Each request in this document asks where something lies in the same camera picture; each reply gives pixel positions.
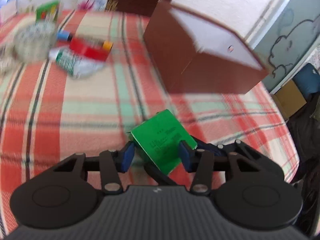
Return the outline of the green cardboard box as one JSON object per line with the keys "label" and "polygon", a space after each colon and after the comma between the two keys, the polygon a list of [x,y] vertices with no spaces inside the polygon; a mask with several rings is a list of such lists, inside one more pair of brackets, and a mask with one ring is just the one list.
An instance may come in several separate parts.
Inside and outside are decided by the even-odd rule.
{"label": "green cardboard box", "polygon": [[152,162],[165,175],[181,162],[180,141],[185,141],[193,150],[197,148],[195,139],[168,109],[131,129],[128,136],[137,145],[141,158]]}

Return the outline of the red small box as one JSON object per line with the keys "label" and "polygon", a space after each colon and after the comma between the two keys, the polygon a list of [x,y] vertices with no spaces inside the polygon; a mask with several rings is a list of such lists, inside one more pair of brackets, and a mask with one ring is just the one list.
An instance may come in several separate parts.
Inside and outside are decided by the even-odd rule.
{"label": "red small box", "polygon": [[76,37],[71,39],[69,48],[77,55],[97,61],[106,61],[110,53],[108,50],[92,46],[85,40]]}

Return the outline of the marker with blue cap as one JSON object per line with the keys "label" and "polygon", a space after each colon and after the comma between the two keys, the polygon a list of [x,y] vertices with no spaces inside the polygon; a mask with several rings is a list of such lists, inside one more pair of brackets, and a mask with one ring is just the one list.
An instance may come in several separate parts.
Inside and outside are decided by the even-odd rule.
{"label": "marker with blue cap", "polygon": [[57,32],[57,39],[61,41],[71,42],[73,38],[79,39],[92,47],[110,51],[113,47],[113,42],[94,38],[88,35],[75,35],[69,31],[61,30]]}

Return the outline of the clear patterned tape roll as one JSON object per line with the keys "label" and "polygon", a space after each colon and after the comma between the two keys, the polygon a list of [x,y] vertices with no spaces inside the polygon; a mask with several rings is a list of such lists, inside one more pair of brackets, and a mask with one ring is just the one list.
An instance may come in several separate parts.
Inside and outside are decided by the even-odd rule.
{"label": "clear patterned tape roll", "polygon": [[57,26],[38,21],[19,30],[14,37],[14,52],[24,63],[45,60],[57,41]]}

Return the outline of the green illustrated small box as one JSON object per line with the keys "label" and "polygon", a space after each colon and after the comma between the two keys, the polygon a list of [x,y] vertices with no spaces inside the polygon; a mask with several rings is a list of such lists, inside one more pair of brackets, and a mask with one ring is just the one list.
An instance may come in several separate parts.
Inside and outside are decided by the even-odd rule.
{"label": "green illustrated small box", "polygon": [[56,22],[60,11],[60,1],[52,0],[50,2],[39,5],[36,8],[36,22],[49,21]]}

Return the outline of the plaid bed blanket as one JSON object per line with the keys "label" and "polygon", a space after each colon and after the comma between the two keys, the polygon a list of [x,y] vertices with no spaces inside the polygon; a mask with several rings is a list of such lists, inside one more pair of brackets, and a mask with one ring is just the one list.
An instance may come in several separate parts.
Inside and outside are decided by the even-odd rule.
{"label": "plaid bed blanket", "polygon": [[148,21],[120,12],[65,11],[61,30],[113,43],[106,66],[74,79],[44,60],[1,77],[1,237],[17,226],[9,200],[19,185],[73,153],[121,149],[132,128],[165,109],[198,139],[240,139],[293,179],[297,150],[265,86],[244,95],[168,94],[144,47]]}

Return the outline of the yellow cardboard box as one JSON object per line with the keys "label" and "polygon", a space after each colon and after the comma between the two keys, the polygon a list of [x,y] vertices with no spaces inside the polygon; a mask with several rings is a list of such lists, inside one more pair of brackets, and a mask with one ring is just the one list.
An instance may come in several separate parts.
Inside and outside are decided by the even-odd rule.
{"label": "yellow cardboard box", "polygon": [[272,99],[285,121],[306,104],[304,96],[292,80],[272,94]]}

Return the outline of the brown cardboard storage box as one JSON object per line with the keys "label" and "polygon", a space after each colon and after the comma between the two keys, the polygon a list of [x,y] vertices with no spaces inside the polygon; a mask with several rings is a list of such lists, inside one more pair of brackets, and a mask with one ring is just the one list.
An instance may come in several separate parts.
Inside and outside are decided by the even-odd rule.
{"label": "brown cardboard storage box", "polygon": [[143,38],[170,94],[245,94],[268,75],[232,29],[166,0],[158,1]]}

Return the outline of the cartoon painted door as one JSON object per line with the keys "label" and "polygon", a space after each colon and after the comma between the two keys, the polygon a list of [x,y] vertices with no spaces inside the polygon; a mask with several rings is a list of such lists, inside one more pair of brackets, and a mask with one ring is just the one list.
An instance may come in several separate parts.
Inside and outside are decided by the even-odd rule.
{"label": "cartoon painted door", "polygon": [[319,0],[289,0],[254,51],[270,74],[263,79],[272,91],[295,68],[319,37]]}

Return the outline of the blue tissue pack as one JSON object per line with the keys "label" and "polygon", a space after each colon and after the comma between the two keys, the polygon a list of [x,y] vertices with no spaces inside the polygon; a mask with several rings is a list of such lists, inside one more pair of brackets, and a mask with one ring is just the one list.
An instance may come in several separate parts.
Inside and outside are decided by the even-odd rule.
{"label": "blue tissue pack", "polygon": [[17,0],[1,0],[0,24],[3,25],[17,14]]}

